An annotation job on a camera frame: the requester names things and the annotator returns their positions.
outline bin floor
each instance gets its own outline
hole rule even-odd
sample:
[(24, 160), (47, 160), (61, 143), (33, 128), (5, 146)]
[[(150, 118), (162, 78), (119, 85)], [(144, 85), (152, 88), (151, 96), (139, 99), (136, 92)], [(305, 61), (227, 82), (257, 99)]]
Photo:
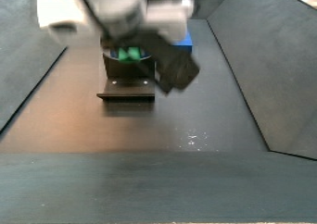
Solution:
[(188, 24), (201, 74), (183, 93), (103, 102), (99, 45), (69, 48), (1, 134), (0, 153), (267, 151), (209, 24)]

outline green object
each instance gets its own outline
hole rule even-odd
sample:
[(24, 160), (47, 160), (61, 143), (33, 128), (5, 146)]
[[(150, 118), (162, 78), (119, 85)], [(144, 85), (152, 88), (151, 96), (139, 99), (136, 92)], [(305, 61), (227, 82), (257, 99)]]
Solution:
[(138, 47), (128, 47), (126, 51), (123, 48), (120, 48), (118, 59), (122, 63), (127, 63), (127, 64), (139, 62), (142, 60), (140, 49)]

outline gray surface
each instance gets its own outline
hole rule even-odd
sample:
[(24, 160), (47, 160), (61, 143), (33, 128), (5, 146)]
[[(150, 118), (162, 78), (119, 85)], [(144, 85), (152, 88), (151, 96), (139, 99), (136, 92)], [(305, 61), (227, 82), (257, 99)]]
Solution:
[(209, 17), (270, 149), (317, 158), (317, 11), (225, 0)]
[(201, 74), (184, 93), (154, 104), (104, 104), (98, 44), (69, 48), (0, 138), (1, 153), (266, 151), (205, 20), (190, 21)]
[(271, 153), (0, 155), (0, 221), (314, 222), (316, 169)]
[(36, 0), (0, 0), (0, 130), (63, 46), (39, 29)]

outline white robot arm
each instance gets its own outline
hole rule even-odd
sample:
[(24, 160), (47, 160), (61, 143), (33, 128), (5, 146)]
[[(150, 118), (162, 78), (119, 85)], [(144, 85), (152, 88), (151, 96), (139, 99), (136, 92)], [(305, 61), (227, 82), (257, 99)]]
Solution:
[[(192, 0), (87, 0), (111, 38), (128, 35), (136, 28), (154, 29), (170, 42), (186, 36)], [(39, 23), (64, 44), (84, 44), (100, 35), (83, 0), (37, 0)]]
[(148, 53), (163, 92), (183, 90), (198, 75), (191, 54), (172, 46), (186, 37), (192, 0), (37, 0), (37, 11), (59, 42), (84, 44), (96, 36), (116, 50), (136, 46)]

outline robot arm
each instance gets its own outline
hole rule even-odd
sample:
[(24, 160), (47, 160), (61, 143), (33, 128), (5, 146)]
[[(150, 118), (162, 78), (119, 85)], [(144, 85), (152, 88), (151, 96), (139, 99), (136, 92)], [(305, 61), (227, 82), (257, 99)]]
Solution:
[(95, 36), (118, 47), (138, 46), (158, 61), (159, 88), (183, 90), (199, 72), (183, 40), (192, 0), (37, 0), (39, 23), (59, 42), (84, 44)]
[[(138, 30), (156, 30), (170, 42), (186, 36), (192, 0), (87, 0), (91, 11), (118, 39)], [(83, 0), (37, 0), (39, 23), (63, 44), (84, 44), (102, 34)]]

